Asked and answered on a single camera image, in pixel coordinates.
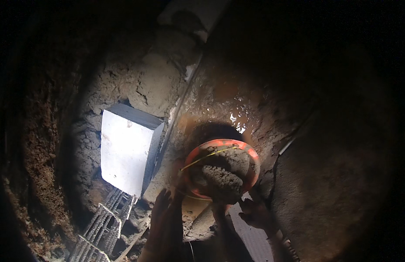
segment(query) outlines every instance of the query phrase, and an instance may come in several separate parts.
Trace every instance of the concrete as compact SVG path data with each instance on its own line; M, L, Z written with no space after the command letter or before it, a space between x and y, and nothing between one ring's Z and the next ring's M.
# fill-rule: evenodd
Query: concrete
M147 188L164 123L123 104L103 111L102 178L129 195L140 197Z

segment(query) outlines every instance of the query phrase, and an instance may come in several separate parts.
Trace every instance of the wet soil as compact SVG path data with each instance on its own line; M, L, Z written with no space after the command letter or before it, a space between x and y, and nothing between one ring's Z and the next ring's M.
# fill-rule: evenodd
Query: wet soil
M32 30L20 68L7 83L0 170L38 259L64 259L60 251L72 249L76 233L111 189L99 168L102 110L125 103L167 120L186 86L183 65L200 54L198 46L187 37L178 41L180 34L170 29L155 30L148 21L160 10L152 8L147 15L141 6L99 3L48 14ZM318 11L303 10L232 2L205 46L144 198L154 202L174 180L174 159L199 144L243 140L262 162L256 187L302 261L326 261L341 257L352 243L368 243L355 241L388 195L402 136L389 84L369 50L340 30L333 36L326 26L316 31L327 24L310 23ZM277 161L313 111L319 116L312 129ZM185 241L213 235L206 213L192 228L208 204L184 200Z
M220 146L202 150L194 160L198 159L187 171L195 187L215 202L236 203L243 194L249 156L238 148Z

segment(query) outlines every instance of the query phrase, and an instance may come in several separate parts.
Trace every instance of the mud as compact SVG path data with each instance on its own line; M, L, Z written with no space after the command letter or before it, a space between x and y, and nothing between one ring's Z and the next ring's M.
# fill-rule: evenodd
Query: mud
M194 179L194 183L204 185L203 193L210 196L213 201L232 205L242 196L243 181L237 175L211 165L202 166L200 172L194 173L194 176L201 178L200 181Z
M144 18L135 5L142 4L55 11L41 25L46 30L32 29L23 77L9 83L15 99L4 103L3 176L22 226L32 228L25 240L42 259L71 250L112 189L100 174L103 110L125 103L167 120L186 86L184 68L199 55L190 37L156 30L157 5Z

